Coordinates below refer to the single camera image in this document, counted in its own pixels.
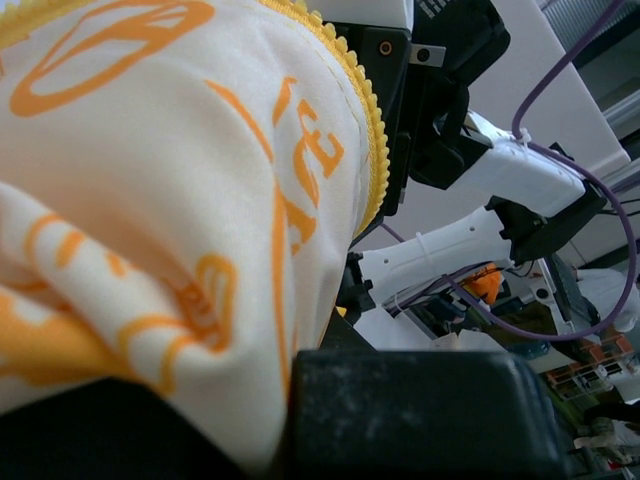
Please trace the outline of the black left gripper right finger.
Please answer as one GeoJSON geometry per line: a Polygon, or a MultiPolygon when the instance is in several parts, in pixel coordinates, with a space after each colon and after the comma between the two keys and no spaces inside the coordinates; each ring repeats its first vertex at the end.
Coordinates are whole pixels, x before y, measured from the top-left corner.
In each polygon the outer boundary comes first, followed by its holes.
{"type": "Polygon", "coordinates": [[[294,363],[293,479],[565,479],[551,402],[492,352],[304,351],[294,363]]]}

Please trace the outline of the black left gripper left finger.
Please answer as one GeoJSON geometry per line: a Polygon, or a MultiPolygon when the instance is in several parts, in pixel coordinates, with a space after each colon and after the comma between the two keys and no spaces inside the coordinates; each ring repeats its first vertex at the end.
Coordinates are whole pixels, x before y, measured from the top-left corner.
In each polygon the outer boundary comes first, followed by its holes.
{"type": "Polygon", "coordinates": [[[148,389],[103,380],[1,417],[4,479],[242,479],[148,389]]]}

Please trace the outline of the orange patterned yellow-lined jacket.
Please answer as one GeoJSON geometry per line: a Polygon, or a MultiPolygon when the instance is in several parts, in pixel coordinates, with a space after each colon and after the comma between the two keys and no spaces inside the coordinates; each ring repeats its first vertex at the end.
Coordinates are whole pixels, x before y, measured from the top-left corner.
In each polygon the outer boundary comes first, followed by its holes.
{"type": "Polygon", "coordinates": [[[1,14],[1,415],[140,385],[241,472],[277,457],[388,185],[359,55],[301,1],[1,14]]]}

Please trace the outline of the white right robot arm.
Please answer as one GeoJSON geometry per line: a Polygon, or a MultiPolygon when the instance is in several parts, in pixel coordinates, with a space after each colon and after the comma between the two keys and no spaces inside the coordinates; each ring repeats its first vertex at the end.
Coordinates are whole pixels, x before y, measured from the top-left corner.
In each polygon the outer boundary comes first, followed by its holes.
{"type": "Polygon", "coordinates": [[[387,196],[367,227],[397,212],[409,181],[488,195],[485,205],[439,229],[350,253],[341,307],[361,313],[457,270],[544,258],[604,205],[592,180],[473,110],[476,82],[512,40],[494,2],[345,3],[328,20],[371,75],[389,138],[387,196]]]}

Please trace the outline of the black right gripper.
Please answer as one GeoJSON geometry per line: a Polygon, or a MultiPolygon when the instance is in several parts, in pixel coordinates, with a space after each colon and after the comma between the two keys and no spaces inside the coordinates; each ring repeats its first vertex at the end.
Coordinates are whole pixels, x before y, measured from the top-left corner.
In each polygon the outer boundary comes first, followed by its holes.
{"type": "Polygon", "coordinates": [[[401,191],[415,173],[420,183],[449,187],[465,171],[460,131],[469,105],[469,81],[459,71],[470,48],[451,27],[419,26],[409,31],[337,22],[336,31],[358,55],[378,95],[388,136],[389,184],[380,212],[356,236],[360,242],[401,202],[401,191]],[[412,44],[444,46],[444,65],[409,63],[412,44]]]}

